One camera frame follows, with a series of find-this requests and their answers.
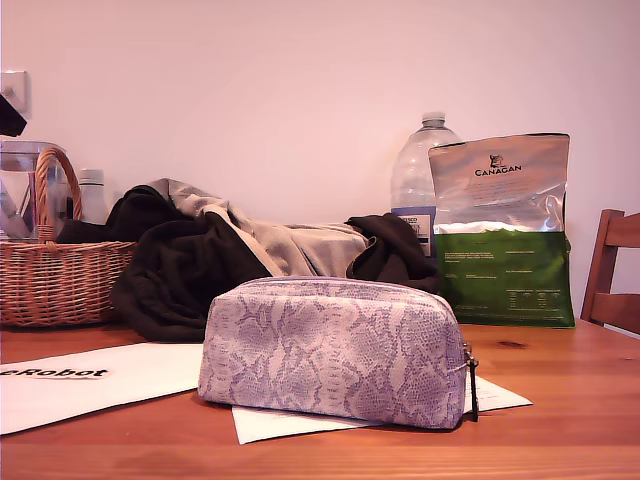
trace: snakeskin pattern pouch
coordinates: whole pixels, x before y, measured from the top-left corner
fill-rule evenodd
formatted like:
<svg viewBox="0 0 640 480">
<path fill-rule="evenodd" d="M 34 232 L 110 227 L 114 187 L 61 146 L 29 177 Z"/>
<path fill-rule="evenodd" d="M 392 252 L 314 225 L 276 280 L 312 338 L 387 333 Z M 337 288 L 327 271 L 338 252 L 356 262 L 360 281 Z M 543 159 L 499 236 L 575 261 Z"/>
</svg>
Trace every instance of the snakeskin pattern pouch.
<svg viewBox="0 0 640 480">
<path fill-rule="evenodd" d="M 333 277 L 263 278 L 213 301 L 198 393 L 450 429 L 464 410 L 468 357 L 438 296 Z"/>
</svg>

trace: clothing pile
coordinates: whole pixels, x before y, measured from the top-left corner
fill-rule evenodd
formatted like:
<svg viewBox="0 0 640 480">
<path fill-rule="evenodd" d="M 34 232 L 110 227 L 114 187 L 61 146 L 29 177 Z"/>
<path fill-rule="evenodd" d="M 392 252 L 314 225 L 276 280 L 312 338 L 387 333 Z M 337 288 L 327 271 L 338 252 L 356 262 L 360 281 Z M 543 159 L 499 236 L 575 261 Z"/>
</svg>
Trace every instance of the clothing pile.
<svg viewBox="0 0 640 480">
<path fill-rule="evenodd" d="M 138 242 L 113 306 L 149 341 L 202 342 L 212 300 L 249 280 L 330 276 L 438 292 L 437 270 L 398 217 L 282 225 L 170 179 L 129 190 L 106 225 L 68 220 L 58 243 Z"/>
</svg>

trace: light switch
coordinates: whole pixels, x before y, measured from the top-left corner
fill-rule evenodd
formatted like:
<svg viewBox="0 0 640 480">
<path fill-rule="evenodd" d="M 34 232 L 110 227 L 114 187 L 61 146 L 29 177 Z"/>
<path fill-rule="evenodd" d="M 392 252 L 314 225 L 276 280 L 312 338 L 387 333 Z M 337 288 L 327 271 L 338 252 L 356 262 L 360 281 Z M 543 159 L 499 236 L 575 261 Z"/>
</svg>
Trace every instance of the light switch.
<svg viewBox="0 0 640 480">
<path fill-rule="evenodd" d="M 6 70 L 0 79 L 2 95 L 19 113 L 29 110 L 27 98 L 27 72 Z"/>
</svg>

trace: sheet of paper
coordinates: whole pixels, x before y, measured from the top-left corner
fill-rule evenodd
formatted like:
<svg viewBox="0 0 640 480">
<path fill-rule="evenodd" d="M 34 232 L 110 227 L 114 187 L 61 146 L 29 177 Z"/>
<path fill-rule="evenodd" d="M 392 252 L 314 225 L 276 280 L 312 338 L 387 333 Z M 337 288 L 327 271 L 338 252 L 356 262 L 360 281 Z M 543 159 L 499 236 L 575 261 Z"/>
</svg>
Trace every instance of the sheet of paper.
<svg viewBox="0 0 640 480">
<path fill-rule="evenodd" d="M 202 344 L 139 343 L 0 365 L 0 434 L 191 390 L 201 362 Z"/>
<path fill-rule="evenodd" d="M 476 388 L 478 407 L 482 412 L 532 405 L 526 398 L 480 377 L 476 377 Z M 465 413 L 471 411 L 471 380 L 468 375 L 464 407 Z M 233 407 L 233 420 L 236 425 L 238 442 L 241 445 L 286 435 L 380 425 L 380 423 L 366 420 L 238 406 Z"/>
</svg>

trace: wooden table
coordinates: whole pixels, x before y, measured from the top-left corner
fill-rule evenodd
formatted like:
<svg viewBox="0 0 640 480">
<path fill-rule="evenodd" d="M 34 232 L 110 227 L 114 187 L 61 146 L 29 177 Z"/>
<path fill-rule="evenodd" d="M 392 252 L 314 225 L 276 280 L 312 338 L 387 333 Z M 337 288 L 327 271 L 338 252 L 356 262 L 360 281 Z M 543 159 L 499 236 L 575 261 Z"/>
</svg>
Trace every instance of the wooden table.
<svg viewBox="0 0 640 480">
<path fill-rule="evenodd" d="M 451 433 L 369 427 L 241 446 L 230 408 L 191 391 L 2 437 L 2 479 L 640 478 L 640 341 L 578 323 L 463 326 L 479 375 L 535 405 Z M 123 326 L 2 332 L 2 362 L 139 341 Z"/>
</svg>

